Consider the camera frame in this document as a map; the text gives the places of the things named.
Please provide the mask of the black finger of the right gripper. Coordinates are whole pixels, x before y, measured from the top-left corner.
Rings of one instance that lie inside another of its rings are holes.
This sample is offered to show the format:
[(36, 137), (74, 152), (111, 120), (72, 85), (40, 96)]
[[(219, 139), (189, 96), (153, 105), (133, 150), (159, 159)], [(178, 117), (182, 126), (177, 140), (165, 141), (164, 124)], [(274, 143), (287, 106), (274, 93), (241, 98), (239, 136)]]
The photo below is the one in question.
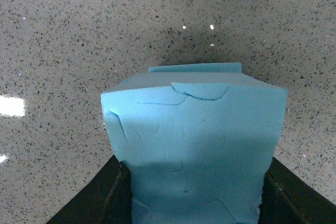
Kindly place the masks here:
[(132, 222), (131, 176), (112, 156), (95, 177), (63, 206), (48, 223)]
[(259, 223), (335, 223), (335, 204), (276, 158), (264, 178)]

